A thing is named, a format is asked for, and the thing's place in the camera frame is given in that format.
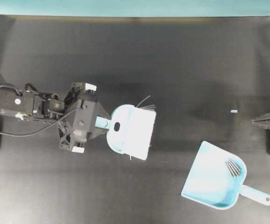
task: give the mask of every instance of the black mat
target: black mat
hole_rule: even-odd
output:
[[[157,106],[146,161],[111,151],[105,136],[84,154],[58,149],[56,128],[3,136],[0,223],[270,224],[270,207],[242,196],[225,211],[180,196],[202,140],[240,156],[245,184],[270,194],[270,134],[251,125],[270,111],[270,17],[0,16],[0,73],[63,97],[72,82],[93,83],[108,112],[147,95]]]

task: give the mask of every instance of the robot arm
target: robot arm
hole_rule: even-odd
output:
[[[0,115],[26,122],[57,123],[59,147],[82,153],[87,140],[106,133],[110,125],[110,116],[97,101],[96,90],[88,83],[73,83],[65,99],[60,100],[57,94],[39,92],[32,84],[18,90],[0,75]]]

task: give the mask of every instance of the light blue handle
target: light blue handle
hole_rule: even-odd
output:
[[[242,196],[252,199],[253,201],[259,202],[264,205],[270,205],[270,195],[249,186],[242,185],[239,189],[239,193]]]
[[[109,129],[110,128],[110,123],[111,123],[110,120],[97,116],[95,126],[99,127],[99,128]]]

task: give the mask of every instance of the dustpan handle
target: dustpan handle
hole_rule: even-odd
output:
[[[263,193],[259,190],[251,188],[246,185],[242,185],[239,189],[239,193],[249,199],[259,202],[264,205],[270,205],[270,195]]]

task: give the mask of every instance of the small blue object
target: small blue object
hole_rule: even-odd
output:
[[[106,118],[101,118],[99,116],[97,116],[97,119],[96,119],[96,127],[99,127],[99,128],[104,128],[104,129],[109,129],[110,128],[110,124],[111,124],[111,121],[106,119]]]
[[[225,165],[229,158],[241,169],[238,177],[232,177]],[[246,175],[247,168],[241,158],[204,141],[196,155],[181,196],[219,210],[231,208],[239,194],[264,205],[270,205],[270,195],[243,185]]]

